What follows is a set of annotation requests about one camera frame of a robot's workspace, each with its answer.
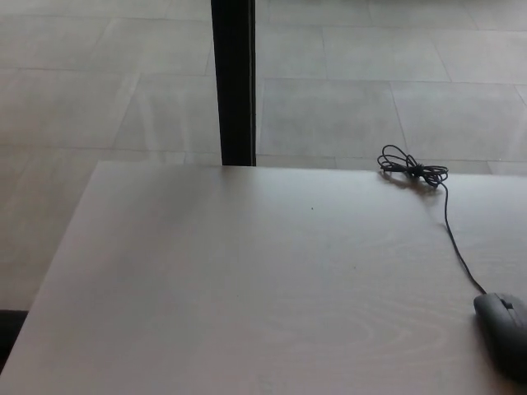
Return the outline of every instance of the tiled floor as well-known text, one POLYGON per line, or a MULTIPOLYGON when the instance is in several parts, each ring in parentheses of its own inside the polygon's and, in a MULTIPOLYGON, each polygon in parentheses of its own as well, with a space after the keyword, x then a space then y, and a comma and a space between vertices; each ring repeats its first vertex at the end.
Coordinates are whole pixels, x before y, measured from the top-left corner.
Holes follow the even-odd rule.
MULTIPOLYGON (((258 161, 527 175, 525 0, 256 0, 258 161)), ((98 160, 220 163, 210 0, 0 0, 0 308, 98 160)))

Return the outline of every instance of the computer mouse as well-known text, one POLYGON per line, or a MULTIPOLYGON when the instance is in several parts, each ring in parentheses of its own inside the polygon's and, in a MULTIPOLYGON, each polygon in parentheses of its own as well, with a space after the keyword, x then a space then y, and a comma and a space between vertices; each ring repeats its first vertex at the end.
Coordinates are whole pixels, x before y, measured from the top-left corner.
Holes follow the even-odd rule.
POLYGON ((496 367, 527 382, 527 306, 512 295, 486 294, 474 299, 474 308, 496 367))

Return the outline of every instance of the black window frame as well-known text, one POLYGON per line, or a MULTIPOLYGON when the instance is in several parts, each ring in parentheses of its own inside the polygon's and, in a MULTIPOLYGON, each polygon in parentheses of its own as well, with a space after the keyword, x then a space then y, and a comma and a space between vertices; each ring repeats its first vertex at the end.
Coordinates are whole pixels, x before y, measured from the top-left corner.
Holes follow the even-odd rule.
POLYGON ((254 0, 211 0, 222 164, 256 166, 254 0))

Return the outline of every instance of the wood grain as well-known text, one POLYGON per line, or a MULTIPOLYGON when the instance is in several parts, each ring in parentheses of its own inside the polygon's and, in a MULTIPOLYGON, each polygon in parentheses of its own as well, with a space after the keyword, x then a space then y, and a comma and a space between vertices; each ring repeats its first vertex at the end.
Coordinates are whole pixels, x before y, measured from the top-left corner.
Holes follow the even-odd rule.
MULTIPOLYGON (((454 175, 473 274, 527 300, 527 180, 454 175)), ((442 222, 371 172, 99 164, 1 394, 508 394, 442 222)))

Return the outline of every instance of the black cable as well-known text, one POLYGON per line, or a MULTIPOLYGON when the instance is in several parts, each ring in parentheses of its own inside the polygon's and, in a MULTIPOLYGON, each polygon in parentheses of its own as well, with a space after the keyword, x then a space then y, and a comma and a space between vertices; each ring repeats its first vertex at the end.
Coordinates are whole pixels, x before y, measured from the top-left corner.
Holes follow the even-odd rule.
POLYGON ((445 189, 445 224, 446 231, 452 241, 454 246, 455 254, 457 255, 459 261, 463 265, 464 270, 469 276, 470 281, 473 285, 483 294, 487 294, 485 289, 476 281, 472 273, 467 266, 467 263, 464 261, 461 252, 458 249, 458 245, 455 242, 454 235, 452 234, 452 229, 448 223, 448 188, 444 184, 446 179, 448 179, 448 168, 445 166, 425 166, 421 163, 418 163, 415 158, 411 155, 407 155, 401 150, 398 146, 388 145, 384 146, 382 149, 382 154, 377 158, 377 163, 380 168, 386 173, 405 173, 408 177, 412 179, 418 179, 422 177, 425 183, 430 185, 433 188, 442 186, 445 189), (396 155, 391 155, 386 153, 386 149, 393 148, 399 153, 396 155))

